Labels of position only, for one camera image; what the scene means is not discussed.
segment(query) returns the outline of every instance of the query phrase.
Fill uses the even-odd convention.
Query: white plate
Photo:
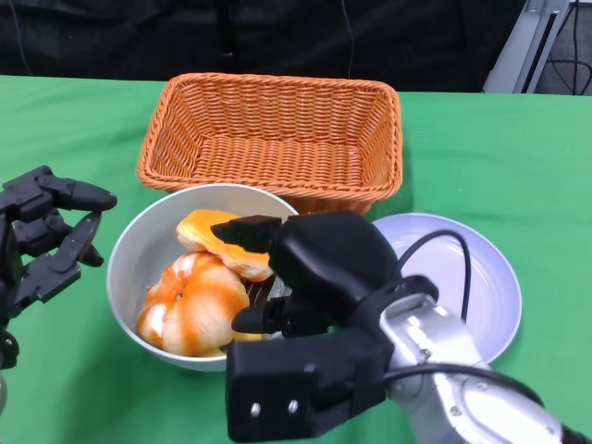
[[[471,293],[467,327],[485,361],[491,363],[512,342],[522,316],[522,295],[512,267],[489,240],[446,217],[424,214],[388,216],[375,222],[399,257],[419,238],[438,229],[461,234],[471,254]],[[438,303],[460,315],[464,262],[461,245],[450,236],[422,246],[402,269],[404,276],[424,275],[439,290]]]

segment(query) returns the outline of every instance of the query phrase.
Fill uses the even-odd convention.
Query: basket rim
[[[388,157],[388,174],[385,181],[379,185],[350,186],[342,184],[318,184],[308,181],[293,180],[256,180],[229,177],[200,177],[183,178],[173,175],[163,175],[152,169],[155,140],[163,128],[164,117],[170,110],[171,96],[178,88],[199,80],[213,80],[222,83],[250,82],[255,85],[275,84],[312,87],[334,87],[343,89],[373,91],[384,93],[388,97],[388,119],[391,122],[390,144],[386,152]],[[401,103],[398,94],[386,83],[376,80],[327,79],[293,76],[271,76],[259,74],[227,74],[217,72],[199,72],[181,74],[169,80],[161,93],[152,116],[146,136],[142,143],[140,157],[136,166],[137,175],[142,183],[160,190],[178,191],[195,185],[207,183],[238,183],[252,187],[263,188],[275,194],[288,197],[347,199],[355,201],[384,200],[393,195],[402,183],[402,128]]]

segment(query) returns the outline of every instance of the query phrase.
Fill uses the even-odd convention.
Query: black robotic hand
[[[54,176],[41,166],[0,192],[0,369],[17,363],[19,346],[8,321],[35,301],[48,302],[80,277],[78,261],[100,266],[92,246],[101,214],[117,204],[109,191]],[[74,228],[58,209],[90,212]],[[57,247],[55,254],[48,252]],[[35,259],[23,265],[21,255]]]
[[[379,327],[386,306],[423,292],[425,277],[403,278],[392,247],[354,213],[265,216],[212,227],[222,241],[269,253],[286,298],[250,307],[233,328],[281,331],[286,340],[228,349],[228,434],[236,441],[319,436],[382,402],[392,343]],[[328,332],[334,326],[337,331]]]

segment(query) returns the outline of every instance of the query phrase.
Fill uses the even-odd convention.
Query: metal stand
[[[486,93],[533,93],[570,0],[528,0],[496,66]]]

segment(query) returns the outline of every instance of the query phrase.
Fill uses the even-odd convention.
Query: bowl rim
[[[247,190],[251,190],[251,191],[260,192],[262,194],[267,195],[268,197],[271,197],[275,201],[280,202],[284,206],[286,206],[286,208],[289,211],[291,211],[295,216],[298,215],[298,212],[294,209],[293,206],[291,206],[289,203],[287,203],[286,201],[277,197],[275,194],[273,194],[269,191],[265,191],[260,188],[252,187],[249,185],[240,185],[238,183],[224,183],[223,182],[223,183],[208,183],[208,184],[204,184],[204,185],[196,185],[196,186],[189,187],[189,188],[186,188],[181,191],[173,192],[173,193],[169,194],[168,196],[158,199],[156,202],[154,202],[154,203],[150,204],[149,206],[147,206],[146,208],[144,208],[137,216],[135,216],[131,220],[131,222],[128,223],[128,225],[125,227],[125,229],[121,232],[121,234],[117,238],[117,241],[115,242],[115,245],[113,246],[113,250],[111,251],[111,254],[109,256],[109,263],[107,265],[106,286],[107,286],[107,298],[109,300],[109,305],[111,307],[111,313],[113,313],[113,316],[117,320],[117,323],[119,324],[119,326],[123,329],[123,331],[126,332],[126,334],[130,338],[132,338],[136,343],[138,343],[145,350],[152,352],[152,353],[154,353],[166,360],[174,360],[174,361],[180,361],[183,363],[194,363],[194,364],[212,364],[212,363],[219,363],[219,362],[226,360],[227,356],[225,354],[224,356],[195,357],[195,356],[181,356],[179,354],[169,353],[168,351],[158,349],[155,346],[144,341],[142,338],[140,338],[135,333],[135,331],[133,331],[131,328],[129,328],[126,325],[126,323],[123,321],[123,319],[121,318],[121,315],[119,314],[118,310],[116,310],[115,302],[113,301],[113,291],[111,290],[111,272],[112,272],[112,265],[113,265],[113,257],[115,256],[114,252],[117,250],[117,248],[119,247],[119,244],[122,242],[123,238],[126,236],[126,234],[131,229],[131,227],[136,223],[136,221],[138,221],[141,217],[144,216],[145,213],[150,211],[155,206],[159,205],[160,203],[162,203],[163,201],[165,201],[167,199],[173,199],[173,198],[175,198],[175,196],[178,196],[179,194],[182,194],[185,192],[191,192],[191,191],[195,191],[197,189],[216,188],[216,187],[218,187],[218,188],[219,187],[243,188],[243,189],[247,189]]]

